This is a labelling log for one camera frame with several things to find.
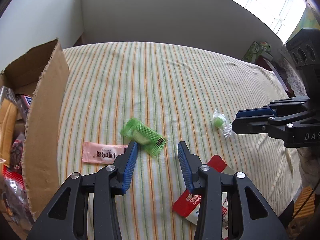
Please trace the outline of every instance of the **wooden floor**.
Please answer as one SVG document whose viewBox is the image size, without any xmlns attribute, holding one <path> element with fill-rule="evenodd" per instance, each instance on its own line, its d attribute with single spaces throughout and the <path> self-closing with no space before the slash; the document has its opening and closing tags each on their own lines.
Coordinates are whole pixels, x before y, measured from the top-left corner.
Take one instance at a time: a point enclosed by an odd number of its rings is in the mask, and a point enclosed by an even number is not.
<svg viewBox="0 0 320 240">
<path fill-rule="evenodd" d="M 302 206 L 304 201 L 308 198 L 310 193 L 312 192 L 312 188 L 306 187 L 303 188 L 300 196 L 294 204 L 294 212 L 295 214 L 298 209 Z M 296 217 L 291 221 L 288 226 L 287 233 L 290 239 L 295 239 L 297 235 L 301 232 L 304 226 L 310 221 L 315 205 L 314 205 L 314 194 L 309 198 L 308 202 L 304 205 L 304 207 L 300 210 L 300 212 L 296 215 Z"/>
</svg>

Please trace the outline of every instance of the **green candy wrapper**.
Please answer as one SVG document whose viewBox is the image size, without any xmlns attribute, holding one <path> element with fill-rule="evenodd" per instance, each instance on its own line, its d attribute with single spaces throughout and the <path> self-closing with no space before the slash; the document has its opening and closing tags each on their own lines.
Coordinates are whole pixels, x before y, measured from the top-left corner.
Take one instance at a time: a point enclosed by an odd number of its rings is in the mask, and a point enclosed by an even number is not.
<svg viewBox="0 0 320 240">
<path fill-rule="evenodd" d="M 157 156 L 163 149 L 167 139 L 153 131 L 136 118 L 131 118 L 120 131 L 123 137 L 134 140 L 151 156 Z"/>
</svg>

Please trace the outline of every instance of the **transparent candy wrapper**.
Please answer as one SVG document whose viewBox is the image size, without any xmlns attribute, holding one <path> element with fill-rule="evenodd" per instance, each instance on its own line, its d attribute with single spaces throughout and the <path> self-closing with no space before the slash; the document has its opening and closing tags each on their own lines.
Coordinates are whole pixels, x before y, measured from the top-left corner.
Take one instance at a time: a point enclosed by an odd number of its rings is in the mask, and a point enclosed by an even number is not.
<svg viewBox="0 0 320 240">
<path fill-rule="evenodd" d="M 27 192 L 23 185 L 22 176 L 10 171 L 3 166 L 4 188 L 2 200 L 4 201 L 7 214 L 12 221 L 25 231 L 29 231 L 34 223 L 30 213 Z"/>
<path fill-rule="evenodd" d="M 216 126 L 222 133 L 225 138 L 228 138 L 232 134 L 232 126 L 228 118 L 217 111 L 213 112 L 213 117 L 210 120 L 211 124 Z"/>
<path fill-rule="evenodd" d="M 17 107 L 24 122 L 27 122 L 27 115 L 31 105 L 31 101 L 32 97 L 22 94 L 16 95 Z"/>
<path fill-rule="evenodd" d="M 9 101 L 11 101 L 12 103 L 14 103 L 15 105 L 17 105 L 17 101 L 14 96 L 13 90 L 11 88 L 2 86 L 0 88 L 0 105 L 2 104 L 2 102 L 5 98 L 8 99 Z"/>
</svg>

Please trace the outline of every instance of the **cardboard box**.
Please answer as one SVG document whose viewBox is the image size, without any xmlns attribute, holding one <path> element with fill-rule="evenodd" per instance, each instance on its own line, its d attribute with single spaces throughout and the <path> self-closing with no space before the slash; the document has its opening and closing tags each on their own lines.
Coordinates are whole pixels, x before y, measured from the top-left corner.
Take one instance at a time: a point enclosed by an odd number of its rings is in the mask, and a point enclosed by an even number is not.
<svg viewBox="0 0 320 240">
<path fill-rule="evenodd" d="M 58 126 L 68 75 L 68 64 L 57 39 L 30 49 L 0 74 L 0 87 L 33 95 L 26 123 L 22 175 L 35 219 L 59 188 Z"/>
</svg>

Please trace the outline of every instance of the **bed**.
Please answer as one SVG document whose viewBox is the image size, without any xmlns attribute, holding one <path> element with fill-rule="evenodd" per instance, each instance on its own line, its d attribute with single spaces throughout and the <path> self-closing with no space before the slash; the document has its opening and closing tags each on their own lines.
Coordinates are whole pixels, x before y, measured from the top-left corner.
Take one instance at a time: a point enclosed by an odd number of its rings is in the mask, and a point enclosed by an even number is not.
<svg viewBox="0 0 320 240">
<path fill-rule="evenodd" d="M 89 44 L 64 54 L 70 75 L 60 114 L 61 184 L 74 171 L 102 168 L 82 163 L 83 142 L 123 144 L 119 131 L 131 117 L 168 139 L 156 158 L 139 150 L 130 189 L 116 197 L 123 239 L 193 239 L 195 225 L 172 212 L 185 190 L 177 157 L 181 140 L 203 163 L 218 154 L 246 173 L 277 215 L 298 192 L 296 149 L 266 134 L 224 138 L 210 124 L 215 109 L 233 121 L 238 110 L 286 98 L 272 72 L 210 51 L 149 42 Z M 89 239 L 92 205 L 90 195 Z"/>
</svg>

